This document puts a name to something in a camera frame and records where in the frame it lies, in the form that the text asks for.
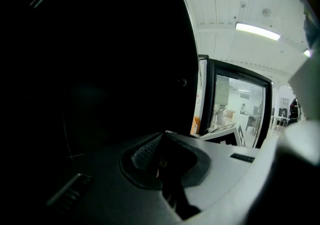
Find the fluorescent light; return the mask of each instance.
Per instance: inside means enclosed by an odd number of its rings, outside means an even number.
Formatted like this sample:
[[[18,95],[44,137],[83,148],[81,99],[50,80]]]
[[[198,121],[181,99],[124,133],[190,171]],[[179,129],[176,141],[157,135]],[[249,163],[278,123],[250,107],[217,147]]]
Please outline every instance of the fluorescent light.
[[[235,29],[237,31],[246,31],[246,32],[250,32],[253,34],[258,34],[260,36],[269,38],[269,39],[273,39],[278,41],[278,39],[280,38],[279,34],[273,33],[269,30],[260,28],[260,27],[255,27],[255,26],[251,26],[251,25],[247,25],[247,24],[243,24],[243,23],[239,23],[237,22],[235,24]]]
[[[311,57],[311,52],[309,51],[309,49],[306,49],[303,53],[309,58]]]

